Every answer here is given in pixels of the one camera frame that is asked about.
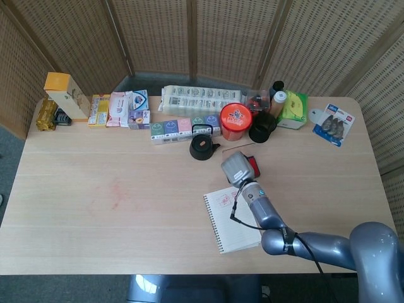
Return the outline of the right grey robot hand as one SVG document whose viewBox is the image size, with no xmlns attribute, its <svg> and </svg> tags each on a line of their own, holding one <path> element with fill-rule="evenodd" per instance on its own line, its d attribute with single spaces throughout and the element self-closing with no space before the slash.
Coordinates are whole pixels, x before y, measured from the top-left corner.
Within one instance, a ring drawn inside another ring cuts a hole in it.
<svg viewBox="0 0 404 303">
<path fill-rule="evenodd" d="M 222 162 L 221 168 L 228 182 L 236 188 L 240 188 L 243 183 L 255 178 L 252 165 L 241 151 L 237 151 L 226 158 Z"/>
</svg>

